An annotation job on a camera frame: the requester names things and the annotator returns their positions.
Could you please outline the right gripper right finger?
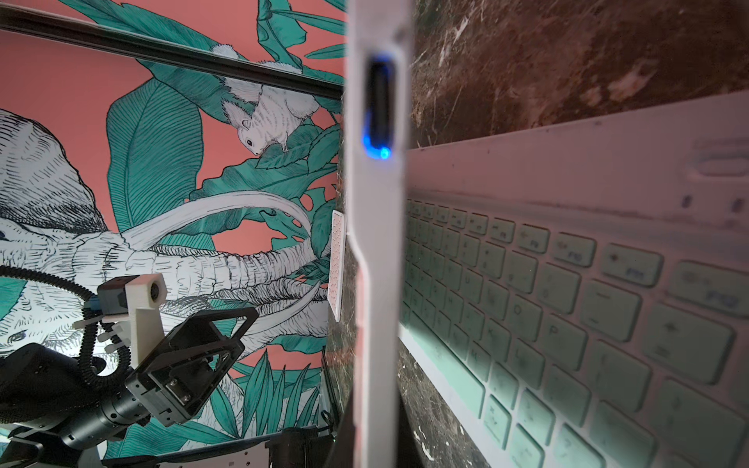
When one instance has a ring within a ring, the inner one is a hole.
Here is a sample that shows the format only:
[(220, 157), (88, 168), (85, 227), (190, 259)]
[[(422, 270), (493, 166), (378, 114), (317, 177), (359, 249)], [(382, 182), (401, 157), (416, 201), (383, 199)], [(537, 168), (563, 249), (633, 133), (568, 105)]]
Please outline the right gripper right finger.
[(415, 439), (402, 396), (399, 396), (397, 457), (398, 468), (423, 468), (421, 449)]

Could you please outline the pink keyboard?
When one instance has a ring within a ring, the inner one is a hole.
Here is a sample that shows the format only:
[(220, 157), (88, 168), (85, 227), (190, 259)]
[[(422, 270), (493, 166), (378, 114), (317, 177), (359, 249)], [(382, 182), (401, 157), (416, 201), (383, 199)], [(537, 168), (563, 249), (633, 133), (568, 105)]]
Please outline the pink keyboard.
[(353, 464), (396, 464), (398, 333), (413, 56), (411, 1), (351, 1), (346, 32), (344, 198), (358, 263)]
[(341, 321), (341, 293), (343, 292), (343, 263), (345, 255), (345, 215), (333, 211), (331, 232), (331, 262), (329, 271), (328, 302), (336, 322)]

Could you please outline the green keyboard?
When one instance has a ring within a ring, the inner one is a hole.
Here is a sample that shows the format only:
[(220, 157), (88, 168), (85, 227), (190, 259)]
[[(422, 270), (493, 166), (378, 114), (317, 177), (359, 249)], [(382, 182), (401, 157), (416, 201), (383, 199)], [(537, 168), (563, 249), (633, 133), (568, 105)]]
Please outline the green keyboard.
[(407, 162), (401, 341), (489, 466), (747, 465), (747, 93)]

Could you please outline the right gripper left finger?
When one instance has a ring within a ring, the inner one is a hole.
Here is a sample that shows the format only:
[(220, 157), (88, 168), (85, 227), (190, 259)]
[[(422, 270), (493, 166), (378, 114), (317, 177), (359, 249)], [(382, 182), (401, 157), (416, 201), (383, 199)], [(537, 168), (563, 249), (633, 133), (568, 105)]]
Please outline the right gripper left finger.
[(324, 468), (354, 467), (354, 398), (350, 397), (337, 427), (335, 442), (331, 446)]

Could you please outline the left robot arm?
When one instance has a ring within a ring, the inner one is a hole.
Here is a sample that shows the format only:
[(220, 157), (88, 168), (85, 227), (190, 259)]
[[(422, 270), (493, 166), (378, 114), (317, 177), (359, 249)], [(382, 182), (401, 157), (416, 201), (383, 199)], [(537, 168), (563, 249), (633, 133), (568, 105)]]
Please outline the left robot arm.
[(190, 421), (244, 350), (253, 307), (205, 310), (174, 327), (121, 382), (87, 385), (74, 359), (33, 343), (1, 361), (4, 467), (99, 467), (97, 447), (152, 419)]

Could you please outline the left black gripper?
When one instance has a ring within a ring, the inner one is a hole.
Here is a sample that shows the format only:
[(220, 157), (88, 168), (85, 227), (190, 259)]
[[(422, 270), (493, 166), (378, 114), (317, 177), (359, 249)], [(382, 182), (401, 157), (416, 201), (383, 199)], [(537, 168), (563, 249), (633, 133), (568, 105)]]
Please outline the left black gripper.
[[(241, 338), (259, 319), (253, 307), (202, 310), (167, 335), (171, 349), (152, 354), (126, 380), (126, 388), (164, 427), (190, 421), (239, 359)], [(212, 345), (215, 350), (185, 350)]]

